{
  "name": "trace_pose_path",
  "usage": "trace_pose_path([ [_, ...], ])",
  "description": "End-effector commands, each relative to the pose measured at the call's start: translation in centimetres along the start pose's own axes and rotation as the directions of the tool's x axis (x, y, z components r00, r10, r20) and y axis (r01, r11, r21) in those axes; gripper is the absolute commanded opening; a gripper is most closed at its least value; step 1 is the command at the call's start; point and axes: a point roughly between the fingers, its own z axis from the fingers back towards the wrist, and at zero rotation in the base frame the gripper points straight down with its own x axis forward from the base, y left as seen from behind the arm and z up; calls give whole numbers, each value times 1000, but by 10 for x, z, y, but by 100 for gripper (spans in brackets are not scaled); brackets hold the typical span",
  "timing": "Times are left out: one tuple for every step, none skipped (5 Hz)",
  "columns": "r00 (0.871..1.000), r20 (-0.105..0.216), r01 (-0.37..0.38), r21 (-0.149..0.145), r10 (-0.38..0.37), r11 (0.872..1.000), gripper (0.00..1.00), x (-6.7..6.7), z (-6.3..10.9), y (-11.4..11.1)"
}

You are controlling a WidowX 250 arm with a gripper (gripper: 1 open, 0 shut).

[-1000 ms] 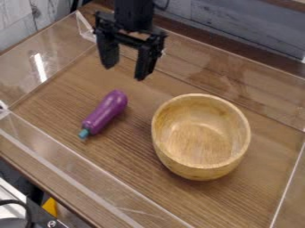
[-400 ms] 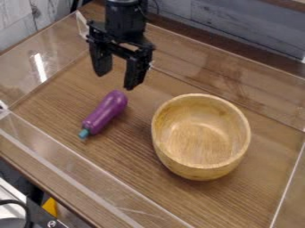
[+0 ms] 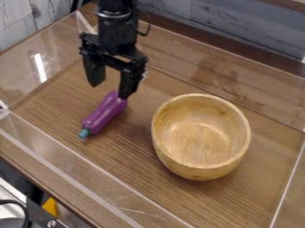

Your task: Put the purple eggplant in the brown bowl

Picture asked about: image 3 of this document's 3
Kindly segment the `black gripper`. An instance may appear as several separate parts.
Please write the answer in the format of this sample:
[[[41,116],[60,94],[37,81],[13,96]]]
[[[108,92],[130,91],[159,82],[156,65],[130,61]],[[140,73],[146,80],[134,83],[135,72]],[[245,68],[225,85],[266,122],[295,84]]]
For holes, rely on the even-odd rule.
[[[105,80],[105,66],[120,70],[118,97],[126,100],[136,91],[146,72],[147,57],[136,49],[138,9],[96,9],[97,34],[80,33],[80,55],[88,83]]]

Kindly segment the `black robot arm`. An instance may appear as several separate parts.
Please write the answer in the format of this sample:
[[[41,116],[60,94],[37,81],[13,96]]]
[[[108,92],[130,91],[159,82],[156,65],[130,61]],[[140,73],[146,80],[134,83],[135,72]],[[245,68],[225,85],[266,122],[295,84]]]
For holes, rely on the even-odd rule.
[[[81,32],[80,55],[85,77],[92,87],[105,80],[105,68],[120,72],[118,97],[127,100],[146,73],[147,57],[136,49],[138,0],[97,0],[95,6],[97,33]]]

